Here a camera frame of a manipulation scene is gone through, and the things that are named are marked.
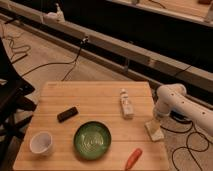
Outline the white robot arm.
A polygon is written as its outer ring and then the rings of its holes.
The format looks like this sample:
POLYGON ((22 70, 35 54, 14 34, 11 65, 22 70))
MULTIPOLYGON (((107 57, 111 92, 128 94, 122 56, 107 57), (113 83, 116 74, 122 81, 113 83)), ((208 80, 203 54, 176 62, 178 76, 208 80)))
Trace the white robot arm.
POLYGON ((157 89, 157 96, 153 109, 155 117, 168 116, 175 110, 213 136, 213 111, 186 98, 183 84, 162 85, 157 89))

